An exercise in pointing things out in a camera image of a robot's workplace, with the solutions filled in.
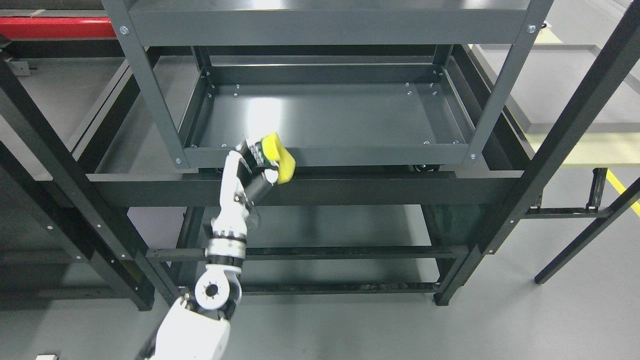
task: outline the black metal frame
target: black metal frame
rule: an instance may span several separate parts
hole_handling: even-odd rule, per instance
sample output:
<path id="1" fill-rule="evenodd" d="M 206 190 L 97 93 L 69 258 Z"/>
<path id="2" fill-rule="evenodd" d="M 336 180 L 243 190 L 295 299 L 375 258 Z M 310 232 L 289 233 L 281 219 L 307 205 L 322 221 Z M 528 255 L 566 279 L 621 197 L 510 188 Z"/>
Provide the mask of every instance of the black metal frame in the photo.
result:
<path id="1" fill-rule="evenodd" d="M 120 56 L 114 51 L 113 42 L 103 42 L 108 47 L 105 53 Z M 65 43 L 67 49 L 76 44 Z M 26 49 L 35 51 L 33 44 L 14 44 L 24 53 Z M 419 47 L 393 47 L 394 51 L 404 49 L 410 53 Z M 52 56 L 63 56 L 58 50 Z M 381 51 L 385 53 L 389 47 L 332 47 L 340 51 Z M 430 47 L 438 61 L 449 61 L 449 66 L 459 69 L 452 72 L 452 81 L 464 82 L 467 85 L 459 88 L 461 101 L 469 112 L 470 118 L 477 122 L 479 114 L 487 105 L 491 86 L 483 77 L 477 62 L 468 51 L 460 45 L 453 47 Z M 43 51 L 37 55 L 45 56 Z M 188 47 L 167 48 L 152 47 L 147 54 L 157 61 L 156 56 L 179 53 L 193 54 L 199 67 L 208 66 L 206 54 L 231 53 L 296 53 L 314 52 L 318 47 L 195 47 L 193 52 Z M 70 54 L 82 54 L 77 49 Z M 287 186 L 274 189 L 264 199 L 262 205 L 332 205 L 332 204 L 422 204 L 423 213 L 434 206 L 435 209 L 460 215 L 461 209 L 488 209 L 480 211 L 480 218 L 469 221 L 474 226 L 470 234 L 461 239 L 461 244 L 445 243 L 450 234 L 433 229 L 433 224 L 425 213 L 432 246 L 427 247 L 322 247 L 322 248 L 249 248 L 248 261 L 265 259 L 297 260 L 297 259 L 374 259 L 374 258 L 435 258 L 440 271 L 440 280 L 434 283 L 395 283 L 395 284 L 246 284 L 244 293 L 262 294 L 311 294 L 311 293 L 388 293 L 388 292 L 431 292 L 435 293 L 438 305 L 447 305 L 456 290 L 464 285 L 476 266 L 487 254 L 494 254 L 514 226 L 523 218 L 571 218 L 593 217 L 596 220 L 583 232 L 568 250 L 536 278 L 542 283 L 557 269 L 573 257 L 581 248 L 591 241 L 604 227 L 615 220 L 634 199 L 637 200 L 638 185 L 636 181 L 624 195 L 606 209 L 600 209 L 603 178 L 605 171 L 595 171 L 591 194 L 586 207 L 579 209 L 545 209 L 541 207 L 543 187 L 553 176 L 569 151 L 577 143 L 587 127 L 602 109 L 612 93 L 623 81 L 631 67 L 640 57 L 640 1 L 635 0 L 627 10 L 622 21 L 612 34 L 607 45 L 589 70 L 587 76 L 578 87 L 553 130 L 535 154 L 532 160 L 528 157 L 517 136 L 518 129 L 508 109 L 504 108 L 498 123 L 493 129 L 484 150 L 483 158 L 492 171 L 479 172 L 477 177 L 458 177 L 454 171 L 414 172 L 407 167 L 351 167 L 351 168 L 301 168 L 294 180 Z M 114 104 L 123 106 L 121 111 L 105 115 L 104 130 L 100 130 L 103 122 L 97 112 L 91 115 L 95 133 L 102 133 L 94 146 L 95 151 L 88 153 L 86 162 L 81 166 L 83 158 L 81 147 L 69 146 L 71 153 L 56 136 L 51 126 L 39 112 L 29 95 L 24 91 L 15 76 L 5 64 L 0 65 L 0 111 L 5 119 L 16 130 L 18 135 L 42 162 L 53 176 L 53 181 L 36 183 L 24 176 L 22 183 L 46 196 L 50 204 L 57 206 L 57 211 L 74 214 L 73 220 L 82 220 L 86 230 L 92 232 L 96 239 L 104 241 L 105 247 L 100 250 L 103 259 L 108 254 L 115 254 L 110 261 L 102 261 L 96 269 L 104 277 L 114 272 L 113 264 L 120 264 L 122 259 L 130 265 L 135 264 L 142 272 L 145 291 L 155 287 L 165 300 L 171 302 L 179 294 L 178 285 L 186 284 L 186 274 L 193 271 L 196 261 L 204 260 L 204 253 L 196 246 L 199 223 L 202 219 L 202 207 L 215 206 L 218 201 L 220 175 L 215 172 L 199 174 L 166 174 L 161 176 L 134 176 L 130 174 L 87 174 L 99 163 L 104 151 L 108 148 L 122 119 L 131 106 L 130 97 L 134 97 L 137 86 L 133 86 L 133 78 L 123 65 L 112 81 L 114 92 L 99 99 L 100 109 L 110 113 Z M 95 136 L 86 139 L 88 143 Z M 9 157 L 2 157 L 3 174 Z M 180 232 L 178 249 L 147 249 L 144 241 L 126 218 L 121 208 L 131 206 L 189 206 L 184 225 Z M 68 243 L 64 238 L 61 243 Z M 95 253 L 99 252 L 99 241 L 90 243 Z M 68 261 L 60 251 L 50 254 L 30 255 L 14 252 L 0 254 L 2 266 L 24 261 Z M 169 268 L 167 261 L 173 261 Z M 109 292 L 107 297 L 126 296 L 136 301 L 140 297 L 139 290 L 131 291 L 131 287 L 122 286 Z M 62 297 L 64 291 L 51 290 L 48 297 Z M 141 309 L 148 308 L 150 302 L 136 303 Z"/>

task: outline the black metal beam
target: black metal beam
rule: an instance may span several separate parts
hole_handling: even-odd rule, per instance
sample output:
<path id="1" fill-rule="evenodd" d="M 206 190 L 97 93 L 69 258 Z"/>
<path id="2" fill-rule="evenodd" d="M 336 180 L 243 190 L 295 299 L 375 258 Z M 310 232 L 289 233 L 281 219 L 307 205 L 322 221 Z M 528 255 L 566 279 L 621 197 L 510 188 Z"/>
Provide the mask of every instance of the black metal beam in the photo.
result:
<path id="1" fill-rule="evenodd" d="M 245 260 L 424 259 L 466 255 L 466 246 L 256 247 L 246 250 Z M 206 261 L 207 257 L 203 249 L 149 249 L 147 259 Z"/>
<path id="2" fill-rule="evenodd" d="M 569 246 L 564 248 L 538 275 L 535 277 L 536 284 L 544 284 L 558 270 L 562 269 L 569 260 L 573 259 L 584 247 L 589 245 L 602 231 L 611 225 L 622 213 L 624 213 L 633 203 L 640 198 L 640 177 L 625 190 L 609 206 L 611 213 L 608 217 L 597 218 L 587 226 Z"/>
<path id="3" fill-rule="evenodd" d="M 198 235 L 202 226 L 202 217 L 204 216 L 204 208 L 189 207 L 184 213 L 184 221 L 178 234 L 178 241 L 175 244 L 176 249 L 189 249 L 198 247 Z M 196 263 L 172 263 L 170 268 L 170 276 L 177 284 L 184 284 L 193 278 L 198 264 Z"/>
<path id="4" fill-rule="evenodd" d="M 383 284 L 243 284 L 243 295 L 329 295 L 329 294 L 391 294 L 434 293 L 435 282 L 396 282 Z"/>
<path id="5" fill-rule="evenodd" d="M 529 209 L 523 219 L 541 218 L 604 218 L 611 214 L 610 209 L 590 211 L 586 208 L 541 208 Z"/>
<path id="6" fill-rule="evenodd" d="M 575 144 L 640 58 L 640 0 L 620 23 L 564 108 L 522 177 L 479 236 L 483 254 L 494 253 L 558 170 Z"/>
<path id="7" fill-rule="evenodd" d="M 88 176 L 111 206 L 217 206 L 219 174 Z M 294 176 L 261 206 L 500 203 L 515 177 L 455 178 L 453 172 Z"/>
<path id="8" fill-rule="evenodd" d="M 136 257 L 137 254 L 144 254 L 147 250 L 147 245 L 136 228 L 126 214 L 111 208 L 100 196 L 32 98 L 3 61 L 0 61 L 0 89 L 0 113 L 4 119 L 52 175 L 54 182 L 91 225 L 93 232 L 97 233 L 118 256 L 118 262 L 132 260 L 146 263 L 144 256 Z M 94 260 L 94 269 L 105 277 L 100 268 L 108 271 L 109 263 L 100 256 L 92 258 L 92 262 Z M 124 269 L 120 275 L 128 273 L 129 271 Z M 140 285 L 134 290 L 141 295 L 149 291 L 153 293 L 153 288 L 148 281 L 149 279 L 143 276 Z M 156 281 L 154 286 L 162 288 L 164 284 Z M 124 291 L 130 287 L 131 284 L 123 284 L 117 290 Z M 148 302 L 140 302 L 137 305 L 141 309 L 150 307 Z"/>
<path id="9" fill-rule="evenodd" d="M 87 262 L 86 258 L 72 258 L 64 250 L 11 250 L 0 252 L 0 266 L 23 264 L 71 264 L 85 262 Z"/>
<path id="10" fill-rule="evenodd" d="M 604 191 L 604 184 L 607 181 L 607 171 L 609 169 L 605 167 L 598 167 L 593 169 L 593 180 L 591 181 L 591 191 L 589 193 L 589 201 L 586 204 L 588 211 L 597 212 L 602 202 L 602 192 Z"/>

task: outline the concrete floor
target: concrete floor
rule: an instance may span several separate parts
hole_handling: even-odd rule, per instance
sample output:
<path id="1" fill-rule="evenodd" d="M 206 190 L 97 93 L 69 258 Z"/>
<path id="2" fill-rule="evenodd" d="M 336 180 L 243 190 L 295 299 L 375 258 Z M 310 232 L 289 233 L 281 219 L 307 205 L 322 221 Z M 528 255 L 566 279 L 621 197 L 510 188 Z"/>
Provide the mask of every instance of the concrete floor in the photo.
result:
<path id="1" fill-rule="evenodd" d="M 571 31 L 577 21 L 564 26 L 562 13 L 575 6 L 586 12 L 590 2 L 556 0 L 549 19 L 561 40 L 575 34 Z M 626 186 L 640 175 L 638 168 L 613 172 Z M 543 203 L 583 206 L 590 181 L 590 169 L 561 169 L 545 189 Z M 603 204 L 616 196 L 607 183 Z M 416 210 L 394 207 L 389 215 L 353 209 L 359 219 L 353 223 L 393 224 L 412 243 L 423 243 L 427 236 Z M 326 231 L 343 227 L 344 216 L 321 212 L 325 215 L 318 219 Z M 153 217 L 136 225 L 145 239 L 166 243 L 175 241 L 175 216 L 180 213 L 147 209 L 130 216 Z M 270 216 L 269 211 L 263 214 Z M 633 211 L 625 212 L 548 283 L 532 282 L 589 221 L 520 222 L 448 307 L 436 307 L 428 295 L 246 297 L 233 319 L 224 359 L 638 359 L 640 218 Z M 351 235 L 365 238 L 366 227 L 354 226 Z M 298 263 L 298 268 L 308 267 Z M 337 263 L 333 267 L 351 271 Z M 428 266 L 415 268 L 420 277 L 429 273 Z M 132 359 L 167 308 L 158 297 L 146 313 L 128 300 L 60 301 L 45 311 L 3 311 L 0 360 L 31 360 L 46 353 L 59 354 L 61 360 Z"/>

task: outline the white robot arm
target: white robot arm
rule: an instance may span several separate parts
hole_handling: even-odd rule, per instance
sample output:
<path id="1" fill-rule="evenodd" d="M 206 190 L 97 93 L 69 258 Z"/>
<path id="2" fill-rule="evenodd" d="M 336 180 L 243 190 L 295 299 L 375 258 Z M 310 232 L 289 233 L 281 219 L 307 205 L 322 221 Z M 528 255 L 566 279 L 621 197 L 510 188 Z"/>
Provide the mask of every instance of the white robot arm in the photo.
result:
<path id="1" fill-rule="evenodd" d="M 227 346 L 229 320 L 242 299 L 239 276 L 246 250 L 246 219 L 254 204 L 274 184 L 288 182 L 295 160 L 276 133 L 247 139 L 225 160 L 220 187 L 220 215 L 211 220 L 213 237 L 205 249 L 206 271 L 193 294 L 179 297 L 155 336 L 151 360 L 218 360 Z"/>

